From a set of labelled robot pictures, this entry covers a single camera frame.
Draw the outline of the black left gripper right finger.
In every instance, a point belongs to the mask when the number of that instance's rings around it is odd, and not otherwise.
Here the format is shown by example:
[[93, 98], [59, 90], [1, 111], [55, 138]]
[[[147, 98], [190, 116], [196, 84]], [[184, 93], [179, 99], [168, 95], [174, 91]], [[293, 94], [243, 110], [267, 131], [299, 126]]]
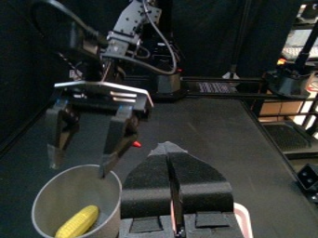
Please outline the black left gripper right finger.
[[186, 238], [243, 238], [234, 213], [232, 188], [222, 173], [171, 142], [167, 153]]

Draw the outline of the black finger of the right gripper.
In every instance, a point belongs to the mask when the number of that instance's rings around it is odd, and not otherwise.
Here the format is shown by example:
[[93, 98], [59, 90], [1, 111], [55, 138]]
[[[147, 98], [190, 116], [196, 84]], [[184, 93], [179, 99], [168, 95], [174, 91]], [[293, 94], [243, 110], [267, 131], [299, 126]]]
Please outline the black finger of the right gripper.
[[57, 99], [45, 111], [47, 155], [49, 167], [61, 167], [65, 149], [80, 128], [80, 115], [67, 99]]
[[136, 126], [138, 119], [132, 111], [132, 106], [120, 106], [110, 122], [108, 134], [98, 171], [98, 177], [100, 179], [106, 178], [114, 169], [120, 156], [136, 141]]

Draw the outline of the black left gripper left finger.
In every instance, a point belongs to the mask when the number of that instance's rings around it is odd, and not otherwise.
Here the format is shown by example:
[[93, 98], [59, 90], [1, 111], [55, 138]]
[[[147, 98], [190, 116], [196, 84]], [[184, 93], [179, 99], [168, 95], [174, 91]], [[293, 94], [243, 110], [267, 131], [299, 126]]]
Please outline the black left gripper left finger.
[[175, 238], [168, 174], [172, 148], [170, 141], [159, 143], [126, 178], [119, 238]]

